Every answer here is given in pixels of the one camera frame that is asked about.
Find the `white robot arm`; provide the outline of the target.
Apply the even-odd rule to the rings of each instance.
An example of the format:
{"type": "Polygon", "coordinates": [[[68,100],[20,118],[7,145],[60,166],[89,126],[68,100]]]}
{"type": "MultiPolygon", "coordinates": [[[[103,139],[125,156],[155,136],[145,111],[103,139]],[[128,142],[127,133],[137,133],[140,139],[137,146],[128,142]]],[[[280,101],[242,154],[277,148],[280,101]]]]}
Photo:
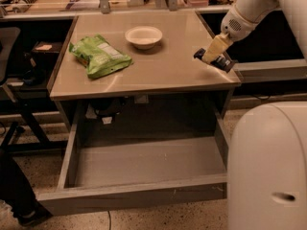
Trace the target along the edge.
{"type": "MultiPolygon", "coordinates": [[[[208,64],[283,11],[307,55],[307,0],[237,0],[201,60],[208,64]]],[[[227,158],[228,230],[307,230],[307,103],[262,104],[234,128],[227,158]]]]}

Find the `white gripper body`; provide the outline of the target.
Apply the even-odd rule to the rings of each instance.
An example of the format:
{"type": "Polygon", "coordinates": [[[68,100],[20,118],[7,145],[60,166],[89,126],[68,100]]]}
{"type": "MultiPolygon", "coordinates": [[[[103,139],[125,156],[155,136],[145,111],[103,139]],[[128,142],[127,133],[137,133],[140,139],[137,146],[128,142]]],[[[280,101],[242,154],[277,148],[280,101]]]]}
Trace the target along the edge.
{"type": "Polygon", "coordinates": [[[222,21],[221,32],[233,41],[246,38],[256,28],[258,13],[252,7],[234,5],[222,21]]]}

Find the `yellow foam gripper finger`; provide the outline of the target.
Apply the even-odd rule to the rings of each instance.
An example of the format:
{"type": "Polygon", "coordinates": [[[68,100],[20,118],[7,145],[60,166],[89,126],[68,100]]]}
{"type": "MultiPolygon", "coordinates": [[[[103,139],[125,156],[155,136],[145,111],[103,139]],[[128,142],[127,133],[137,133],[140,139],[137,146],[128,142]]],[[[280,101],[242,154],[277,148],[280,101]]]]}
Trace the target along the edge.
{"type": "Polygon", "coordinates": [[[207,64],[216,60],[218,56],[223,54],[231,45],[233,41],[229,38],[229,34],[220,33],[216,35],[209,47],[205,50],[201,60],[207,64]]]}

